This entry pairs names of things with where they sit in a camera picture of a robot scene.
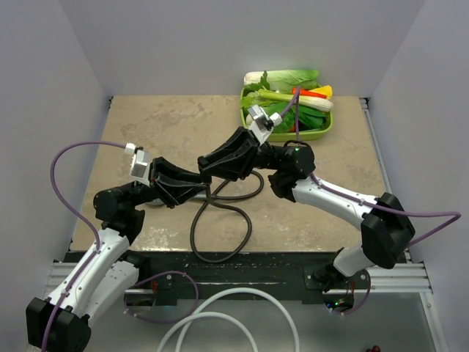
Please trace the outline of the grey shower head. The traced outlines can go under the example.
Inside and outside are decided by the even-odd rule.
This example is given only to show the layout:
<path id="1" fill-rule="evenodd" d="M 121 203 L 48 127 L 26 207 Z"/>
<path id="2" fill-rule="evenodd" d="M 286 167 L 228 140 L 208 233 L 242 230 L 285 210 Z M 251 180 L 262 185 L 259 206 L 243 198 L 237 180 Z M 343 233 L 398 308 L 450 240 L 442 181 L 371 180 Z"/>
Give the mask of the grey shower head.
<path id="1" fill-rule="evenodd" d="M 147 202 L 146 205 L 150 207 L 161 207 L 161 206 L 164 206 L 165 204 L 161 199 L 154 199 L 152 201 Z"/>

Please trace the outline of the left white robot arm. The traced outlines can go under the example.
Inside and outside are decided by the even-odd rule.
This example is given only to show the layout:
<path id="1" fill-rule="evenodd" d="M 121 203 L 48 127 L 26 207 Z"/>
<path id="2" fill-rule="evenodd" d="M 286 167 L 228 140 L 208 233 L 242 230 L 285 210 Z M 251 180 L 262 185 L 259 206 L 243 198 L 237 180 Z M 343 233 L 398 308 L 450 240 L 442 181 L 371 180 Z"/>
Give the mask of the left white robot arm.
<path id="1" fill-rule="evenodd" d="M 92 327 L 130 286 L 145 287 L 152 270 L 122 255 L 141 232 L 145 212 L 137 206 L 160 199 L 174 208 L 206 189 L 202 177 L 139 150 L 130 166 L 133 182 L 95 195 L 97 240 L 47 298 L 26 308 L 28 342 L 44 351 L 83 351 Z"/>

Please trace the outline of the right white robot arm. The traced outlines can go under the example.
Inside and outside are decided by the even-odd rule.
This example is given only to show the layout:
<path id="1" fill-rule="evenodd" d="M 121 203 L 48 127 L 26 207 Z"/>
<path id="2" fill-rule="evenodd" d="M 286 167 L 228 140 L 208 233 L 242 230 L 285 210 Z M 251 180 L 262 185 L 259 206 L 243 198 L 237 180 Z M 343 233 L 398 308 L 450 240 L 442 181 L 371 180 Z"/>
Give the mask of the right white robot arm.
<path id="1" fill-rule="evenodd" d="M 288 141 L 282 146 L 260 143 L 248 129 L 238 128 L 211 153 L 198 158 L 205 178 L 236 181 L 254 169 L 269 169 L 273 193 L 290 202 L 319 208 L 361 232 L 361 243 L 339 250 L 334 259 L 314 274 L 324 285 L 342 288 L 367 268 L 392 269 L 410 244 L 415 229 L 392 194 L 358 194 L 314 178 L 314 152 L 309 144 Z"/>

